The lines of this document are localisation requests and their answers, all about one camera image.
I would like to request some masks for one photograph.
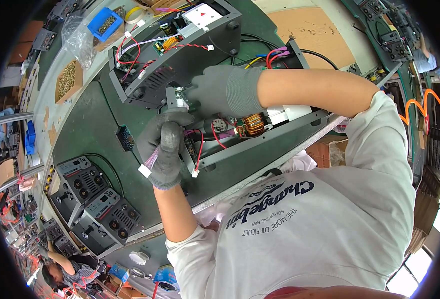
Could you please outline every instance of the ventilation grille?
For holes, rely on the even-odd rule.
[[[375,17],[378,17],[383,13],[383,9],[381,9],[381,6],[379,6],[376,1],[370,1],[365,6],[368,7],[369,12]]]
[[[97,193],[97,184],[94,182],[94,180],[92,180],[88,172],[82,173],[81,178],[84,181],[87,188],[89,189],[90,194]]]
[[[135,226],[135,223],[139,219],[139,216],[137,216],[134,219],[135,223],[132,222],[132,220],[121,209],[116,209],[115,212],[112,214],[112,216],[115,216],[119,222],[124,224],[128,232],[132,231],[133,227]]]
[[[165,85],[170,82],[175,75],[176,73],[171,67],[161,66],[145,79],[143,85],[145,88],[157,91],[161,88],[165,88]]]

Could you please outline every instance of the clear plastic bag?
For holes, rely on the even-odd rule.
[[[62,45],[77,58],[82,69],[88,70],[97,51],[94,50],[94,36],[87,28],[88,22],[78,15],[70,15],[62,27]]]

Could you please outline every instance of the yellow wire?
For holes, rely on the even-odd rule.
[[[252,65],[254,62],[260,60],[261,58],[263,58],[263,57],[257,57],[257,58],[255,58],[254,60],[252,60],[252,62],[251,62],[249,65],[247,65],[247,66],[245,67],[245,69],[248,69],[248,67],[250,67],[250,65]]]
[[[178,9],[184,9],[184,8],[187,8],[187,7],[190,7],[191,5],[187,5],[187,6],[183,6],[183,7],[180,7],[180,8],[178,8]],[[166,15],[168,15],[168,14],[171,14],[171,13],[173,13],[173,12],[178,12],[178,11],[169,11],[169,12],[166,12],[166,13],[163,13],[163,14],[159,14],[159,15],[156,15],[156,16],[153,16],[154,18],[159,18],[159,17],[163,17],[163,16],[166,16]]]

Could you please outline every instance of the gray work glove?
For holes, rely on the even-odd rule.
[[[45,258],[49,258],[49,250],[47,250],[44,246],[42,246],[40,243],[37,244],[37,247],[39,248],[39,254],[42,255]]]
[[[189,101],[199,101],[205,116],[222,112],[240,118],[265,109],[258,102],[257,84],[262,69],[212,66],[193,78],[186,91]]]
[[[152,118],[137,138],[137,149],[142,162],[148,165],[149,159],[158,155],[149,168],[149,181],[158,189],[169,190],[180,183],[179,146],[184,140],[184,130],[180,126],[193,123],[194,117],[186,112],[168,112]]]

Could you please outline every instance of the white connector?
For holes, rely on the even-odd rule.
[[[199,176],[200,171],[199,170],[193,170],[192,171],[192,177],[197,177]]]
[[[148,169],[144,164],[140,164],[138,171],[140,171],[140,173],[145,177],[149,177],[152,174],[150,169]]]

